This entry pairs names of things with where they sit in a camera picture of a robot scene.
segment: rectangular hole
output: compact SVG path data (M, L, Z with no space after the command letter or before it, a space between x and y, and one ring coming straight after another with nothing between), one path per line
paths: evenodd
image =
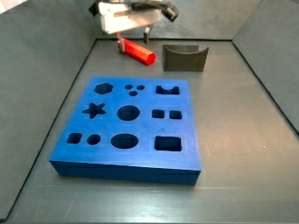
M177 136L156 136L153 140L153 148L157 151L181 151L181 139Z

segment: red cylinder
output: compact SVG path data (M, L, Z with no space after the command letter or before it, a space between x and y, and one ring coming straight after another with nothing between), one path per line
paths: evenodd
M126 55L129 55L132 58L138 60L147 66L149 66L155 63L155 53L152 51L142 48L140 45L137 45L134 42L126 40L125 38L121 39L121 42L125 45L124 53Z

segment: shape sorter board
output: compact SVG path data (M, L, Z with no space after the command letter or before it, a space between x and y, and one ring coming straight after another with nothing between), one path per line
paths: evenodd
M187 80L93 77L50 164L61 176L195 185L193 123Z

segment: star-shaped hole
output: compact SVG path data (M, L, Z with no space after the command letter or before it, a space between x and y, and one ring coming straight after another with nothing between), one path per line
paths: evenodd
M89 119L93 119L96 115L104 115L106 111L102 109L105 106L105 103L100 103L96 105L94 103L90 103L88 105L88 109L82 110L81 113L89 115Z

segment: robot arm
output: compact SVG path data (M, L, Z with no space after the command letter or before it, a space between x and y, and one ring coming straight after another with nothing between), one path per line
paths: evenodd
M105 34L132 30L147 26L144 37L148 38L152 24L163 19L163 15L173 21L179 11L171 3L160 1L138 1L134 3L114 3L112 1L96 1L89 7L93 16L100 14L101 29Z

